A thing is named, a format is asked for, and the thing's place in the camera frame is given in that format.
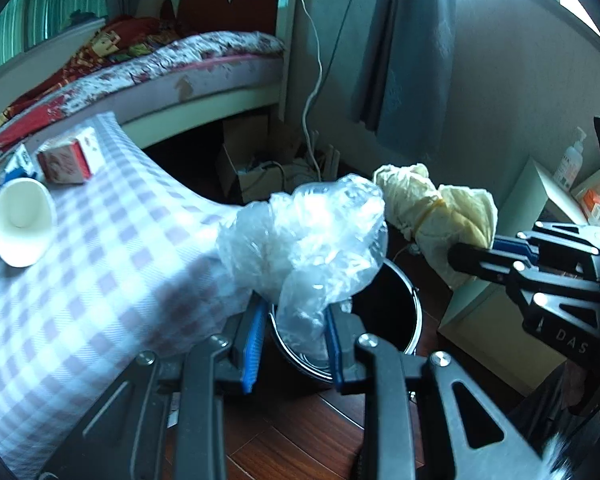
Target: red headboard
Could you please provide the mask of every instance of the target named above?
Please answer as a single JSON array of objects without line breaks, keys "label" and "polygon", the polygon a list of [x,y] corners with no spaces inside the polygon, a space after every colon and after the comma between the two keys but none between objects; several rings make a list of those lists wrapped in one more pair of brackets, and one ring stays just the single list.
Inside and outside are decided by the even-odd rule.
[{"label": "red headboard", "polygon": [[276,35],[279,0],[180,0],[174,13],[171,0],[160,10],[163,19],[177,19],[196,32],[260,31]]}]

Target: plastic bag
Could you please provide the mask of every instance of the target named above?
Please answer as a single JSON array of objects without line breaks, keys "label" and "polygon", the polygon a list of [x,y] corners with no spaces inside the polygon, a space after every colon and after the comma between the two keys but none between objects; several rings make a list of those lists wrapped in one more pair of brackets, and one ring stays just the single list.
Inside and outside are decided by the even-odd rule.
[{"label": "plastic bag", "polygon": [[249,204],[220,229],[218,250],[240,285],[278,306],[283,341],[324,359],[324,309],[371,283],[387,241],[382,190],[350,174]]}]

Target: bed frame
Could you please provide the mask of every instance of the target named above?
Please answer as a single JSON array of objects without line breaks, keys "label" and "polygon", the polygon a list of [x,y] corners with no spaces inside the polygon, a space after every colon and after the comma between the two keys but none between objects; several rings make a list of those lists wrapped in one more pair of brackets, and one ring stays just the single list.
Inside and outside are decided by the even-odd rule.
[{"label": "bed frame", "polygon": [[201,124],[255,108],[277,105],[278,117],[284,120],[295,8],[296,0],[164,0],[160,16],[176,18],[197,33],[259,30],[282,40],[285,45],[282,80],[173,105],[122,124],[122,129],[136,145],[146,148]]}]

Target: blue and white package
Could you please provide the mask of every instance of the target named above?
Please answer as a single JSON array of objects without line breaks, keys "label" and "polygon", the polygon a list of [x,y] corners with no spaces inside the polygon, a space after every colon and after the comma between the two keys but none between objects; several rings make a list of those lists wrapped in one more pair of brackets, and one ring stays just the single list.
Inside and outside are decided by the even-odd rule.
[{"label": "blue and white package", "polygon": [[0,172],[0,186],[16,178],[40,178],[40,170],[36,168],[35,163],[24,147],[19,145]]}]

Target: metal rim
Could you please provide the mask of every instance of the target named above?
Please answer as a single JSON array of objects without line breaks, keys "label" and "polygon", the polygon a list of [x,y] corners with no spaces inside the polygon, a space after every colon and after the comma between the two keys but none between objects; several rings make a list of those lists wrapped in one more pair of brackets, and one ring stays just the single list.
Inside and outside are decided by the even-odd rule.
[{"label": "metal rim", "polygon": [[[411,295],[411,300],[413,301],[413,307],[416,311],[416,320],[415,327],[413,330],[413,335],[411,336],[411,340],[409,345],[404,350],[405,354],[413,354],[415,352],[418,341],[420,340],[420,336],[422,335],[422,306],[420,305],[420,300],[417,295],[417,290],[413,286],[413,283],[407,278],[404,272],[395,265],[392,261],[385,259],[384,264],[389,267],[403,282],[404,285],[407,286],[407,289]],[[276,325],[276,316],[275,316],[275,306],[273,304],[269,305],[269,321],[271,322],[271,328],[274,335],[274,339],[278,347],[282,350],[285,356],[294,364],[303,374],[308,375],[316,380],[325,383],[333,382],[331,379],[331,373],[321,370],[320,368],[309,364],[308,362],[303,361],[301,358],[296,355],[295,352],[289,348],[282,338],[280,334],[278,334],[278,327]]]}]

